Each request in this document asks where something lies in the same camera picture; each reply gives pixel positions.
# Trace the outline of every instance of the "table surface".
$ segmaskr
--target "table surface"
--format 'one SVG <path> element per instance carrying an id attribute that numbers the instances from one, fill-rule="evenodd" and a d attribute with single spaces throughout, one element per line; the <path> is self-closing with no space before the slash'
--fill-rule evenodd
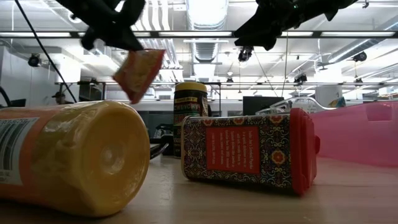
<path id="1" fill-rule="evenodd" d="M 169 157 L 150 163 L 138 195 L 103 219 L 0 201 L 0 223 L 398 223 L 398 169 L 318 159 L 303 197 L 192 182 Z"/>

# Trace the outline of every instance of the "ceiling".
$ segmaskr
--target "ceiling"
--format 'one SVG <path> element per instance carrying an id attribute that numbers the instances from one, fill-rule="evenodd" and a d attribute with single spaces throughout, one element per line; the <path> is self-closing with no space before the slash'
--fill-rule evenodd
<path id="1" fill-rule="evenodd" d="M 70 21 L 68 19 L 68 11 L 55 1 L 32 0 L 20 2 L 37 31 L 83 31 L 86 29 L 86 25 L 83 23 L 76 24 Z M 172 30 L 187 30 L 185 1 L 168 0 L 168 2 L 170 28 Z M 388 21 L 391 22 L 391 20 L 396 19 L 396 22 L 398 22 L 398 0 L 373 0 L 367 9 L 362 9 L 362 5 L 363 2 L 357 2 L 349 8 L 339 11 L 331 22 L 327 22 L 324 15 L 318 16 L 305 22 L 297 30 L 379 30 Z M 256 8 L 257 4 L 255 1 L 229 0 L 224 30 L 236 30 L 254 14 Z M 152 2 L 149 4 L 148 12 L 150 28 L 156 30 L 151 20 Z M 0 0 L 0 21 L 2 21 L 0 23 L 0 31 L 29 30 L 22 15 L 14 5 L 14 1 Z M 307 62 L 303 67 L 305 69 L 301 72 L 306 73 L 308 79 L 322 82 L 322 72 L 318 71 L 319 68 L 314 63 L 314 59 L 316 59 L 316 62 L 320 61 L 317 55 L 323 55 L 322 58 L 325 58 L 327 55 L 333 54 L 357 40 L 278 39 L 275 47 L 268 52 L 261 47 L 255 47 L 255 54 L 247 63 L 240 66 L 237 60 L 239 48 L 234 46 L 234 39 L 228 39 L 228 41 L 228 43 L 219 44 L 218 55 L 213 62 L 221 64 L 217 65 L 214 74 L 210 75 L 213 81 L 225 82 L 228 72 L 233 73 L 232 78 L 235 82 L 263 82 L 265 81 L 264 74 L 267 75 L 271 82 L 282 82 L 285 74 L 292 81 L 294 76 L 298 74 L 297 68 Z M 117 69 L 114 63 L 110 66 L 108 63 L 97 60 L 95 55 L 84 55 L 80 43 L 76 39 L 43 39 L 42 42 L 46 47 L 60 47 L 65 52 L 78 58 L 81 64 L 84 65 L 84 76 L 109 77 Z M 178 61 L 183 67 L 183 77 L 194 77 L 195 70 L 192 67 L 191 45 L 184 43 L 183 39 L 174 39 L 173 42 Z M 14 40 L 13 46 L 17 49 L 20 46 L 36 47 L 37 43 L 34 39 L 18 39 Z M 333 67 L 341 69 L 343 78 L 340 79 L 352 82 L 355 75 L 371 75 L 397 63 L 395 60 L 398 57 L 397 46 L 398 39 L 387 39 L 365 50 L 368 55 L 368 59 L 365 62 L 358 62 L 355 66 L 353 61 L 344 60 L 333 65 Z M 317 79 L 313 78 L 314 74 L 318 74 Z M 395 76 L 398 78 L 398 70 L 392 69 L 372 78 L 364 78 L 364 82 L 381 82 Z"/>

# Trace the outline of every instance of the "duct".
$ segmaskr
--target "duct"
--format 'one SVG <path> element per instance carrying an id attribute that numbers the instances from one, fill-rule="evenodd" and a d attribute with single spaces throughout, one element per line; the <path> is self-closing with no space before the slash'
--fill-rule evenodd
<path id="1" fill-rule="evenodd" d="M 397 30 L 398 29 L 398 16 L 393 17 L 392 19 L 388 20 L 387 22 L 383 23 L 375 30 Z M 329 55 L 323 63 L 338 63 L 344 61 L 348 58 L 354 57 L 355 55 L 367 50 L 377 44 L 380 44 L 385 39 L 359 39 L 355 40 L 354 42 L 348 44 L 347 46 L 343 47 L 342 49 L 336 51 Z M 310 60 L 320 58 L 319 55 L 314 55 L 314 57 L 310 58 Z M 306 71 L 310 69 L 313 65 L 311 63 L 303 63 L 301 66 L 292 70 L 289 75 L 295 74 L 297 70 Z"/>
<path id="2" fill-rule="evenodd" d="M 226 23 L 228 0 L 185 0 L 190 30 L 223 30 Z M 218 53 L 217 43 L 193 43 L 193 62 L 212 62 Z M 199 78 L 213 76 L 215 65 L 194 65 Z"/>

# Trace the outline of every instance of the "orange bottle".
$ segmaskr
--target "orange bottle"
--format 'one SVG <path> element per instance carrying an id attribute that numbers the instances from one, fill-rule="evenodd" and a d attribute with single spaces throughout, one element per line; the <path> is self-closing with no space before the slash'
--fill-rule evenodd
<path id="1" fill-rule="evenodd" d="M 0 198 L 112 215 L 140 189 L 149 152 L 145 124 L 122 103 L 7 108 L 0 111 Z"/>

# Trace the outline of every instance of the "patterned packaging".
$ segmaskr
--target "patterned packaging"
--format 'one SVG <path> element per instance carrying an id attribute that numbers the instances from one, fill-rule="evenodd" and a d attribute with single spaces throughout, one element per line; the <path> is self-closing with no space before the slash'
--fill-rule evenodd
<path id="1" fill-rule="evenodd" d="M 317 174 L 319 139 L 301 109 L 287 114 L 185 118 L 182 170 L 192 180 L 225 180 L 302 195 Z"/>

